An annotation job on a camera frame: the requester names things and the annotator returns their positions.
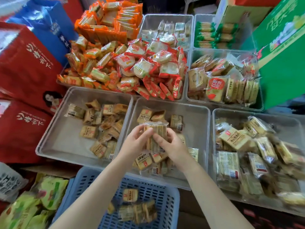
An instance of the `cardboard box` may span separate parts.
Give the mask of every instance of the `cardboard box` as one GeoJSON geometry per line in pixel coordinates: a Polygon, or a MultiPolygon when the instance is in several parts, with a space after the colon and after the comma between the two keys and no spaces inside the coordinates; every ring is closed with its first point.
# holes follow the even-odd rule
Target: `cardboard box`
{"type": "Polygon", "coordinates": [[[305,0],[282,0],[253,32],[265,109],[304,94],[304,5],[305,0]]]}
{"type": "Polygon", "coordinates": [[[214,22],[239,23],[243,15],[248,15],[251,23],[258,26],[272,7],[239,6],[234,0],[220,0],[214,22]]]}
{"type": "Polygon", "coordinates": [[[0,22],[0,92],[54,114],[66,93],[62,66],[24,25],[0,22]]]}

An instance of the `human hand holding snack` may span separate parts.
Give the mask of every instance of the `human hand holding snack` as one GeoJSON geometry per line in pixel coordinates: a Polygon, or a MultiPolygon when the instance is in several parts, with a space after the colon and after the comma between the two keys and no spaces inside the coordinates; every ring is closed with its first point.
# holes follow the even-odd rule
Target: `human hand holding snack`
{"type": "Polygon", "coordinates": [[[165,150],[177,168],[181,172],[186,172],[191,162],[197,162],[189,154],[188,148],[171,128],[167,128],[167,134],[169,142],[156,133],[153,135],[153,138],[165,150]]]}
{"type": "Polygon", "coordinates": [[[145,125],[139,125],[131,131],[125,139],[121,151],[118,154],[118,157],[125,156],[125,159],[128,162],[130,161],[130,166],[142,152],[143,146],[147,142],[148,138],[153,135],[153,129],[148,129],[143,132],[143,134],[140,134],[140,131],[144,129],[144,126],[145,125]]]}

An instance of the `blue plastic basket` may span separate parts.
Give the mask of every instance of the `blue plastic basket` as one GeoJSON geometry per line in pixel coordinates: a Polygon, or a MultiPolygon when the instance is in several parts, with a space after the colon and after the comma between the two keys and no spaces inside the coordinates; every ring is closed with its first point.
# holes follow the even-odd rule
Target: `blue plastic basket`
{"type": "MultiPolygon", "coordinates": [[[[56,216],[59,217],[90,186],[100,173],[101,170],[88,167],[81,168],[74,179],[70,191],[63,198],[63,202],[59,207],[56,216]]],[[[123,190],[126,188],[138,189],[139,200],[141,201],[153,198],[156,202],[155,206],[158,211],[158,218],[149,224],[138,226],[132,221],[119,221],[117,212],[112,215],[105,213],[98,229],[175,229],[177,227],[180,202],[180,194],[177,188],[160,186],[143,182],[143,180],[135,177],[132,177],[131,179],[125,176],[122,179],[114,198],[121,200],[123,190]]]]}

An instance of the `white snack bag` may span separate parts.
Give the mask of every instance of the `white snack bag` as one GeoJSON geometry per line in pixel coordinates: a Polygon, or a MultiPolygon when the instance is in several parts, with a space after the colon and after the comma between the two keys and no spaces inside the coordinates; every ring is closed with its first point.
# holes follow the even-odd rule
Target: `white snack bag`
{"type": "Polygon", "coordinates": [[[21,190],[28,183],[19,173],[0,162],[0,200],[14,202],[21,190]]]}

